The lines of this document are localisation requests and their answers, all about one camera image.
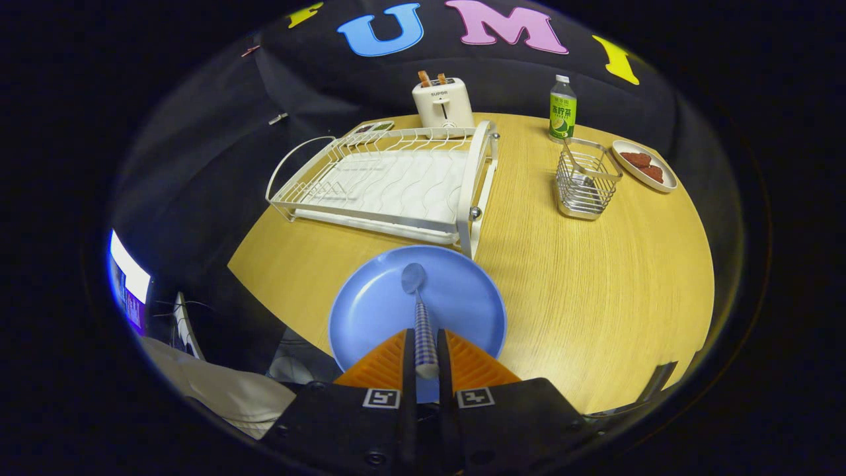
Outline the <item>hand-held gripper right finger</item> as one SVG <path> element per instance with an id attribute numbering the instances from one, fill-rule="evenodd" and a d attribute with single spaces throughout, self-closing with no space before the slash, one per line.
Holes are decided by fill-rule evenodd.
<path id="1" fill-rule="evenodd" d="M 558 473 L 601 440 L 544 377 L 520 379 L 467 338 L 438 332 L 448 473 Z"/>

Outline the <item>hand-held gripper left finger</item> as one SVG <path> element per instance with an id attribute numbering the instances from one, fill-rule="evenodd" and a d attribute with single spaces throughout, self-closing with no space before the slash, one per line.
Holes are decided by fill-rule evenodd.
<path id="1" fill-rule="evenodd" d="M 335 382 L 295 395 L 262 447 L 300 473 L 404 473 L 415 460 L 414 331 L 403 329 Z"/>

